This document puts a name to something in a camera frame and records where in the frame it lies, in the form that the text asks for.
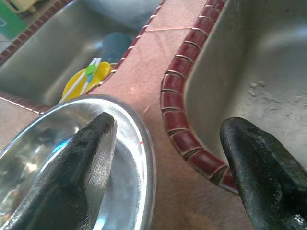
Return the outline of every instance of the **blue cup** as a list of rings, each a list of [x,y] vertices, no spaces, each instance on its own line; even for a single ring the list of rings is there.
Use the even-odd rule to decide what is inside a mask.
[[[131,43],[131,38],[124,33],[116,32],[108,34],[102,44],[102,52],[100,55],[102,61],[107,61],[110,64],[118,63]]]

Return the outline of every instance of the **plastic utensil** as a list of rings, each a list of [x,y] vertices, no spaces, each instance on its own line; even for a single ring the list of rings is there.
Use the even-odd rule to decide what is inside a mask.
[[[93,79],[91,83],[88,85],[88,89],[91,89],[95,85],[98,85],[100,81],[102,81],[103,78],[105,78],[109,72],[111,72],[112,67],[108,62],[101,62],[97,68],[96,73],[93,75]],[[85,76],[85,69],[80,70],[78,73],[76,73],[66,84],[65,89],[63,91],[63,96],[70,90],[72,85],[77,81],[77,79],[84,73]],[[86,78],[82,77],[80,82],[76,84],[74,89],[67,95],[65,100],[69,100],[74,97],[78,97],[80,95],[80,92],[86,82]]]
[[[97,58],[97,61],[94,65],[89,65],[86,69],[85,69],[85,74],[87,75],[87,80],[80,92],[80,95],[83,95],[87,89],[87,86],[91,83],[93,76],[95,75],[97,68],[99,66],[99,63],[101,62],[101,58]]]
[[[97,58],[95,57],[90,65],[95,64],[97,61]],[[69,88],[69,90],[64,94],[64,96],[62,96],[61,100],[59,103],[65,101],[65,99],[68,97],[68,95],[75,89],[75,87],[79,84],[79,82],[83,79],[83,77],[85,76],[85,71],[83,71],[83,73],[78,77],[78,79],[73,83],[73,85]]]

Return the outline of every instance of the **double sink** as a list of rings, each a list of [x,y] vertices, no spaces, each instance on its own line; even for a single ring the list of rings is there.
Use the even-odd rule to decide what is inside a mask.
[[[99,56],[103,39],[132,39],[160,0],[74,0],[50,18],[0,66],[0,91],[56,105],[68,80]]]

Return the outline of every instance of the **sink basin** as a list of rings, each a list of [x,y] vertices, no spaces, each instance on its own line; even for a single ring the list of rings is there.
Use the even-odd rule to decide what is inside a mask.
[[[68,80],[101,53],[106,35],[134,39],[160,1],[72,1],[0,66],[0,90],[56,105]]]
[[[226,161],[221,122],[245,118],[307,165],[307,2],[229,0],[186,82],[199,142]]]
[[[111,173],[94,230],[149,229],[155,198],[151,138],[127,105],[103,95],[81,96],[53,107],[0,153],[0,227],[48,160],[102,112],[114,117],[118,129]]]

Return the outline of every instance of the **water droplet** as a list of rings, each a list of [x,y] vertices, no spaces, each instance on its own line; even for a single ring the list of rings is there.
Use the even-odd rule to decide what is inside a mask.
[[[266,86],[265,82],[262,81],[262,80],[258,81],[257,84],[262,86],[262,87]]]
[[[256,83],[250,83],[250,87],[252,88],[252,89],[255,89],[256,87],[257,87],[257,84]]]
[[[256,97],[255,93],[252,90],[248,91],[249,95],[251,95],[252,97]]]

